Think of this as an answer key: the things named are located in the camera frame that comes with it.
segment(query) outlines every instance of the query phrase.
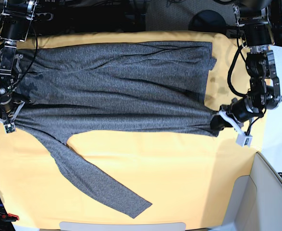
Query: yellow table surface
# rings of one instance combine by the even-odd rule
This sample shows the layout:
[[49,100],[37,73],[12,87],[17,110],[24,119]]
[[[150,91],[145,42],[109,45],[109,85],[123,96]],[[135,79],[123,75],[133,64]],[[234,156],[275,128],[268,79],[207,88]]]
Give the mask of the yellow table surface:
[[[217,63],[208,75],[205,105],[218,110],[235,96],[227,72],[237,50],[221,34],[199,32],[92,33],[39,38],[40,48],[87,43],[161,40],[210,41]],[[35,41],[18,48],[35,47]],[[241,57],[233,84],[246,92],[249,76]],[[184,222],[186,229],[221,225],[235,180],[249,175],[254,153],[262,145],[265,120],[252,129],[253,148],[235,144],[225,129],[217,138],[170,132],[91,131],[72,136],[68,145],[153,205],[132,219],[76,189],[33,136],[21,130],[5,134],[0,124],[0,197],[16,225],[59,229],[61,221],[95,224]]]

